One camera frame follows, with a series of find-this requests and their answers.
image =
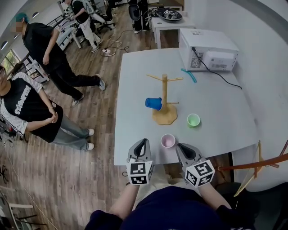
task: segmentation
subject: black pants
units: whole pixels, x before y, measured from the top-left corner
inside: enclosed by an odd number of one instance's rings
[[[131,0],[130,1],[131,4],[137,4],[137,0]],[[147,0],[141,0],[139,3],[138,3],[138,7],[139,7],[139,10],[140,10],[140,13],[142,15],[142,19],[140,18],[138,21],[134,21],[134,29],[136,31],[140,31],[140,30],[149,30],[149,24],[146,25],[146,17],[148,17],[148,3],[147,3]]]
[[[79,100],[82,97],[82,93],[74,87],[99,86],[100,83],[100,78],[95,75],[92,77],[86,75],[76,76],[67,60],[53,70],[49,76],[60,92],[70,95],[74,100]]]

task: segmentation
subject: ceiling light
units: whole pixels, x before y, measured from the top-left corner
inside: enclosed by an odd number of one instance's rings
[[[1,50],[3,50],[7,44],[8,44],[8,41],[3,42],[1,45]]]
[[[39,14],[39,12],[35,12],[35,13],[33,13],[32,18],[35,18],[38,14]]]

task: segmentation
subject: white sleeve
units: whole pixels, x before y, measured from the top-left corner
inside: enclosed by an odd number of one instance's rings
[[[16,80],[17,78],[21,78],[24,81],[26,81],[27,83],[29,83],[35,90],[37,93],[40,92],[40,90],[42,89],[43,85],[40,84],[39,82],[35,81],[34,79],[32,79],[31,77],[27,76],[25,73],[19,72],[17,73],[12,80]]]
[[[6,123],[10,125],[19,135],[23,136],[25,134],[28,122],[10,114],[4,105],[3,99],[0,101],[0,113]]]

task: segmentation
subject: cup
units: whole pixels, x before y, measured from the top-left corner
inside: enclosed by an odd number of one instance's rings
[[[159,97],[159,98],[147,98],[145,101],[145,105],[148,108],[152,108],[152,109],[159,111],[162,108],[161,101],[162,101],[161,97]]]
[[[164,148],[171,148],[175,145],[175,137],[172,134],[165,134],[163,135],[163,137],[161,138],[161,145]]]
[[[197,114],[189,114],[187,117],[187,123],[189,128],[194,128],[200,124],[200,117]]]

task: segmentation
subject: green cup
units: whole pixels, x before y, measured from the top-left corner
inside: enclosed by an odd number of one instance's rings
[[[197,114],[189,114],[187,117],[187,123],[189,128],[195,128],[200,124],[200,117]]]

